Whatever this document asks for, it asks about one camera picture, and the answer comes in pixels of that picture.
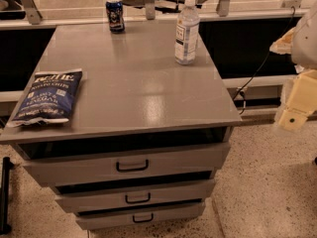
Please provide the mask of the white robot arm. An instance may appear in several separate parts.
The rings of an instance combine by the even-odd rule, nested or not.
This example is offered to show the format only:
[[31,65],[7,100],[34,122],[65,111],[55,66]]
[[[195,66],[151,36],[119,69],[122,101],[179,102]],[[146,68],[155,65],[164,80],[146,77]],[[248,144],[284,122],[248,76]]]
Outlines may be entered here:
[[274,123],[283,130],[298,131],[317,110],[317,3],[269,50],[291,55],[298,72],[283,85]]

